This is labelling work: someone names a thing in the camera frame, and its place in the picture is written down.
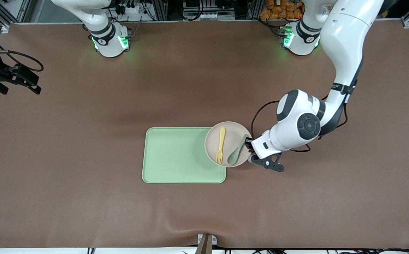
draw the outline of orange snack bag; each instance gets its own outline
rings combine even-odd
[[[288,6],[286,7],[286,11],[291,11],[291,12],[294,11],[295,6],[293,2],[288,2],[287,5]]]
[[[281,13],[278,15],[278,19],[285,19],[286,18],[286,11],[283,10]]]
[[[260,13],[260,19],[269,19],[270,16],[271,16],[270,10],[263,9]]]
[[[287,19],[294,19],[294,13],[288,11],[288,12],[286,13],[286,18],[287,18]]]
[[[294,18],[295,19],[300,19],[302,17],[302,11],[300,9],[295,9],[294,10]]]
[[[272,10],[272,8],[275,7],[275,1],[274,0],[266,0],[266,8],[269,10]]]
[[[280,14],[282,11],[283,11],[283,10],[281,9],[280,6],[275,6],[275,7],[272,9],[272,13],[273,13],[273,14]]]

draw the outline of yellow fork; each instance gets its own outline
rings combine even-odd
[[[219,151],[217,152],[217,155],[215,157],[215,160],[217,163],[221,164],[222,159],[224,158],[224,140],[225,140],[225,134],[227,133],[227,129],[225,127],[220,128],[220,140],[219,140]]]

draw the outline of light green tray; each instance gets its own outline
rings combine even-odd
[[[205,151],[211,128],[150,128],[145,139],[142,179],[146,183],[222,183],[226,168]]]

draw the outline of plate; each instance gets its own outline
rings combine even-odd
[[[224,140],[224,158],[222,160],[222,164],[218,164],[216,162],[216,155],[217,151],[219,150],[219,137],[220,137],[220,128],[225,127],[227,129],[227,133],[225,134]],[[217,165],[224,166],[227,168],[237,167],[240,164],[244,163],[248,157],[250,156],[250,152],[246,146],[241,148],[241,152],[239,154],[239,158],[234,165],[228,164],[228,156],[239,146],[240,141],[244,135],[248,135],[251,137],[250,132],[242,125],[237,122],[221,122],[216,124],[212,127],[208,134],[206,135],[206,139],[204,141],[204,149],[206,150],[206,154],[208,155],[209,159],[216,163]]]

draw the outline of brown table surface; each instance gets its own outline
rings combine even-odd
[[[0,247],[187,246],[206,232],[232,248],[409,248],[400,21],[369,31],[345,126],[309,153],[285,152],[282,173],[245,163],[218,185],[143,182],[146,130],[249,128],[292,89],[323,97],[335,71],[321,47],[295,56],[257,22],[141,24],[112,59],[80,25],[12,25],[0,42],[46,68],[41,95],[0,94]],[[275,108],[259,114],[256,135]]]

